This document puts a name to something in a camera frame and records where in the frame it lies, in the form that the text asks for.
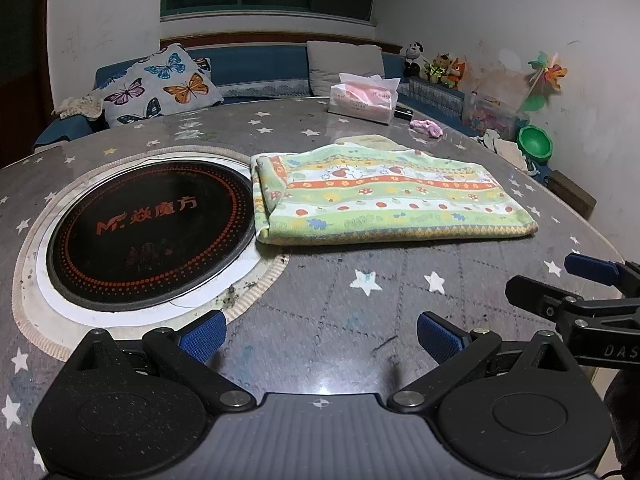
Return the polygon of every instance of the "orange plush toy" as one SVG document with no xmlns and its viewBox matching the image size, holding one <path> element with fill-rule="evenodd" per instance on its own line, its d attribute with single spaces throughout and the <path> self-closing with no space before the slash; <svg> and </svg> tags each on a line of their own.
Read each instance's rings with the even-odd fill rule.
<svg viewBox="0 0 640 480">
<path fill-rule="evenodd" d="M 447 68 L 447 73 L 440 78 L 440 82 L 447 88 L 458 89 L 458 83 L 465 75 L 466 63 L 460 61 L 460 58 L 456 58 L 451 65 Z"/>
</svg>

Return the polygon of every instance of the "folded baby blanket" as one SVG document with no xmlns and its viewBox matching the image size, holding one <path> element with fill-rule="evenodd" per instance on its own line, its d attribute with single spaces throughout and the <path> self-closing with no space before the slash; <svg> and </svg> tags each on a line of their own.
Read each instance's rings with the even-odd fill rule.
<svg viewBox="0 0 640 480">
<path fill-rule="evenodd" d="M 252 156 L 255 229 L 274 245 L 511 238 L 538 229 L 479 164 L 341 140 Z"/>
</svg>

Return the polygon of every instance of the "table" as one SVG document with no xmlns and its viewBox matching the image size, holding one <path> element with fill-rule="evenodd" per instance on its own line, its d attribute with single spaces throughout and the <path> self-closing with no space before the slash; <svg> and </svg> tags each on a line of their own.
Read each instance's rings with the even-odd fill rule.
<svg viewBox="0 0 640 480">
<path fill-rule="evenodd" d="M 291 248 L 282 275 L 247 313 L 230 323 L 214 363 L 220 373 L 257 399 L 272 391 L 379 392 L 386 399 L 436 365 L 418 346 L 415 335 L 423 310 L 433 310 L 466 330 L 490 327 L 503 339 L 527 340 L 537 330 L 552 328 L 506 301 L 504 284 L 516 274 L 588 299 L 617 297 L 611 288 L 568 275 L 562 266 L 571 250 L 621 260 L 611 244 L 506 161 L 447 126 L 443 130 L 442 138 L 424 140 L 403 120 L 385 126 L 329 114 L 327 100 L 321 98 L 274 100 L 120 126 L 1 170 L 0 336 L 5 345 L 0 359 L 0 404 L 5 405 L 2 414 L 10 416 L 7 423 L 13 421 L 7 428 L 6 415 L 0 418 L 0 456 L 7 478 L 42 476 L 32 449 L 30 420 L 62 366 L 31 345 L 12 316 L 11 284 L 28 231 L 25 225 L 39 215 L 52 193 L 120 158 L 203 144 L 247 155 L 304 152 L 340 137 L 380 134 L 435 156 L 484 165 L 540 225 L 534 236 L 515 240 Z M 553 263 L 553 270 L 557 266 L 558 275 L 545 262 Z M 358 288 L 356 271 L 375 272 L 381 290 L 367 295 Z M 425 275 L 432 272 L 445 280 L 444 294 L 429 292 Z"/>
</svg>

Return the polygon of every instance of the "green bowl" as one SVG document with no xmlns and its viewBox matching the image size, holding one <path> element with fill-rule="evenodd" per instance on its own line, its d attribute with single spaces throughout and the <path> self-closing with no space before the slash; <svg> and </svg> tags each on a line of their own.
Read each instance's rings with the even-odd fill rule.
<svg viewBox="0 0 640 480">
<path fill-rule="evenodd" d="M 546 132 L 535 126 L 524 126 L 518 133 L 520 151 L 535 162 L 546 162 L 551 158 L 554 144 Z"/>
</svg>

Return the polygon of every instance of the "sofa armrest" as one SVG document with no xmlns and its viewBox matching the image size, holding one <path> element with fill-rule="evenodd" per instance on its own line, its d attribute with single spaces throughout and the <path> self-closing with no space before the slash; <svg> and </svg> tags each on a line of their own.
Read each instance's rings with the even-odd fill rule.
<svg viewBox="0 0 640 480">
<path fill-rule="evenodd" d="M 76 140 L 81 137 L 91 135 L 97 129 L 92 125 L 86 117 L 82 115 L 74 115 L 66 119 L 56 119 L 40 134 L 35 141 L 33 147 L 39 148 L 60 140 Z"/>
</svg>

